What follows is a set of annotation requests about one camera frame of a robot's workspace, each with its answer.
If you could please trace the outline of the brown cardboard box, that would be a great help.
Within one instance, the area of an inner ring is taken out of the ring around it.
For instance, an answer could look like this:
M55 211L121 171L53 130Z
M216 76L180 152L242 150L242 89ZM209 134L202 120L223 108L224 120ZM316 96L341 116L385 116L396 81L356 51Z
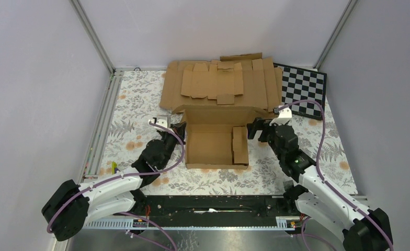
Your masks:
M188 169L240 169L249 166L247 124L268 112L251 106L180 105L186 125Z

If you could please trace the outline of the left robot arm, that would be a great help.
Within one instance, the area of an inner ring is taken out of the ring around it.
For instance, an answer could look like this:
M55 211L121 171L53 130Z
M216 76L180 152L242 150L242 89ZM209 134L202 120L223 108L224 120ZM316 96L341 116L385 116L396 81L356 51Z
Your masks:
M65 241L92 221L128 211L138 215L145 210L146 202L138 193L182 162L187 126L186 122L169 124L156 117L148 124L161 138L149 141L130 167L95 181L77 184L70 179L59 186L41 210L48 233Z

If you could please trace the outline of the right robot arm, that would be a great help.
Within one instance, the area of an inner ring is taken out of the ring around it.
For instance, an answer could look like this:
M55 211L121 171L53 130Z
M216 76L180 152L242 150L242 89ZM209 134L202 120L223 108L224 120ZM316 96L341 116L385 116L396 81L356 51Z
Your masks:
M388 215L380 208L370 209L333 184L316 161L299 147L292 126L271 119L256 118L247 124L247 137L266 142L279 160L282 171L294 185L285 193L287 214L307 215L334 234L344 250L393 250Z

